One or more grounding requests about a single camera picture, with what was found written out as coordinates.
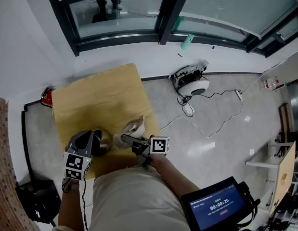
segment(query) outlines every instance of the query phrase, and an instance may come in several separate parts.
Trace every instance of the gray floor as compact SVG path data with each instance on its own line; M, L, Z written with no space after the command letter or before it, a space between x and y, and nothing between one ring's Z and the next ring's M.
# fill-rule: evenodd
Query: gray floor
M244 90L258 75L208 75L210 87L204 94L224 90ZM176 94L167 79L143 83L160 128L184 113L176 102ZM170 136L168 158L190 180L204 188L229 176L238 182L246 181L254 198L262 197L267 171L245 165L246 159L280 131L278 106L283 103L279 91L263 91L259 84L251 85L243 93L244 106L237 117L227 122L222 130L205 138L200 131L183 118L174 121L162 131ZM190 101L195 109L188 118L209 135L217 131L224 120L240 111L242 103L234 92L215 95L208 99L193 97ZM52 179L61 191L63 177L63 153L56 130L52 109L35 104L26 113L26 133L31 165L42 178ZM206 146L215 147L206 150ZM89 180L86 191L86 205L92 203L92 184ZM86 208L88 223L91 208Z

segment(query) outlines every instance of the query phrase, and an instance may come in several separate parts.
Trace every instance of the black window frame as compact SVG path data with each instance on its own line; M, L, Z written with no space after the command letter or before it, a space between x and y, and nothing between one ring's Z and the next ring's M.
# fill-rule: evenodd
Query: black window frame
M75 56L79 56L79 53L82 51L122 44L158 42L161 45L165 45L167 42L184 42L188 35L187 32L173 31L174 25L186 0L162 0L159 15L153 30L118 31L107 33L105 35L80 38L69 6L71 3L78 1L82 0L50 0L59 25ZM263 55L264 57L269 57L298 37L298 32L296 32L286 40L283 40L282 37L277 34L280 29L297 16L298 7L279 24L275 25L261 39L254 35L249 35L242 42L239 42L206 33L191 32L191 34L194 36L193 43L229 47L243 50L247 53L253 52ZM273 42L265 46L263 49L258 48L271 37L274 38Z

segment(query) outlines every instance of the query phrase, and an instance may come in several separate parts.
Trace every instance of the hand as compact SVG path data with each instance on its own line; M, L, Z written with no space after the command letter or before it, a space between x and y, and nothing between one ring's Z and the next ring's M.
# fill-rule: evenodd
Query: hand
M165 164L166 161L167 159L165 158L164 154L152 154L150 156L149 165L157 170L163 164Z

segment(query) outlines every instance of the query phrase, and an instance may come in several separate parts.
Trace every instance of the plastic bottle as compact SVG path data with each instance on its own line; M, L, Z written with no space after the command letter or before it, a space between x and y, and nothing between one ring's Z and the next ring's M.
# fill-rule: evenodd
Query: plastic bottle
M262 90L274 90L278 87L279 80L277 77L268 78L265 81L260 83Z

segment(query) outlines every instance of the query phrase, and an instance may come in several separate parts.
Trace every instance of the beige shirt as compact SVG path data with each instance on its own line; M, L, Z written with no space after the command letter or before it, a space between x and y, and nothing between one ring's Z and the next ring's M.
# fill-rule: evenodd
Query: beige shirt
M94 181L89 231L189 231L181 204L160 175L133 167ZM55 227L53 231L73 231Z

